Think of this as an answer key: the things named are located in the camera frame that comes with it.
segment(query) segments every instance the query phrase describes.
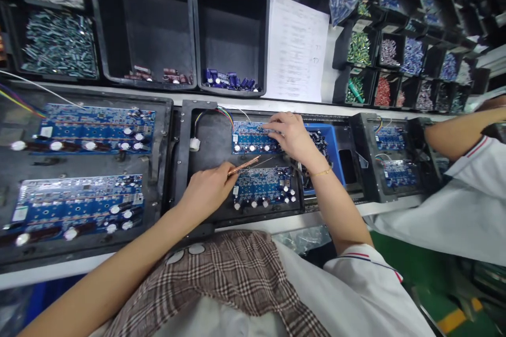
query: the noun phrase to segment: finger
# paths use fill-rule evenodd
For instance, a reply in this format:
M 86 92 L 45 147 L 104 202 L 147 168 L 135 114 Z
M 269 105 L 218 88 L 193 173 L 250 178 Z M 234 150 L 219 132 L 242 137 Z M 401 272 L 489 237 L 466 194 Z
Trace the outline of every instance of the finger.
M 274 138 L 278 142 L 279 146 L 281 146 L 283 150 L 285 149 L 285 138 L 281 134 L 269 133 L 268 136 Z
M 262 128 L 264 128 L 264 129 L 272 129 L 272 130 L 275 130 L 276 132 L 284 133 L 284 132 L 286 132 L 287 126 L 285 124 L 282 124 L 282 123 L 273 122 L 273 123 L 268 123 L 268 124 L 262 125 Z
M 292 116 L 293 116 L 292 112 L 279 112 L 270 118 L 270 122 L 281 121 L 282 123 L 286 124 L 289 121 L 291 121 L 290 119 L 293 118 Z

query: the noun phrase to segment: right hand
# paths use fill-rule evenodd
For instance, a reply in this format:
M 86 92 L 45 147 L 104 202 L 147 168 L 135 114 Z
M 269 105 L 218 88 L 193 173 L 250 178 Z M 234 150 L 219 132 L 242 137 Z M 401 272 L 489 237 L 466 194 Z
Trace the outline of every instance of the right hand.
M 328 169 L 327 160 L 309 136 L 300 115 L 292 112 L 279 112 L 262 127 L 278 132 L 269 133 L 269 137 L 274 138 L 291 158 L 306 166 L 310 174 Z

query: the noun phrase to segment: circuit board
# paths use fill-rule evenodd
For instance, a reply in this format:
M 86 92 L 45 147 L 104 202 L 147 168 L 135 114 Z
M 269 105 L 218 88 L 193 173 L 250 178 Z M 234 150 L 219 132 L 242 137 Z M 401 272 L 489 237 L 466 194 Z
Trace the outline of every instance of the circuit board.
M 296 201 L 297 193 L 290 186 L 289 167 L 253 168 L 239 171 L 232 190 L 236 210 L 264 207 Z
M 35 154 L 149 153 L 155 111 L 47 104 Z
M 384 127 L 376 133 L 378 150 L 405 150 L 404 130 L 400 127 Z
M 281 152 L 278 142 L 269 137 L 272 130 L 263 129 L 264 123 L 234 121 L 232 154 L 277 154 Z
M 21 246 L 114 233 L 140 225 L 143 210 L 142 175 L 26 180 L 2 242 Z
M 390 188 L 415 186 L 416 166 L 410 160 L 383 161 L 386 185 Z

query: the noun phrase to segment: plaid clothing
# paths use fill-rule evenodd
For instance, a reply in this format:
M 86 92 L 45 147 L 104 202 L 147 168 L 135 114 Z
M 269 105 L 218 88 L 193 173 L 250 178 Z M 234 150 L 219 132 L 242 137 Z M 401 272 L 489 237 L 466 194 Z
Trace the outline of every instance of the plaid clothing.
M 179 311 L 208 296 L 249 316 L 277 313 L 289 336 L 329 336 L 288 282 L 271 236 L 258 231 L 215 234 L 188 248 L 178 262 L 168 254 L 126 302 L 105 337 L 150 337 Z

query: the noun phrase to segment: gold bracelet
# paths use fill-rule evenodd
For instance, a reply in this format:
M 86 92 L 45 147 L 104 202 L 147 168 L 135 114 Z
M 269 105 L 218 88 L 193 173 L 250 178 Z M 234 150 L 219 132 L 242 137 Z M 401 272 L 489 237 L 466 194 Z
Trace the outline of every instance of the gold bracelet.
M 318 174 L 313 174 L 313 175 L 310 175 L 310 177 L 319 176 L 319 175 L 326 175 L 326 174 L 328 174 L 331 170 L 332 170 L 332 167 L 330 167 L 330 166 L 329 166 L 329 168 L 328 168 L 327 170 L 322 171 L 322 172 L 320 172 L 320 173 L 318 173 Z

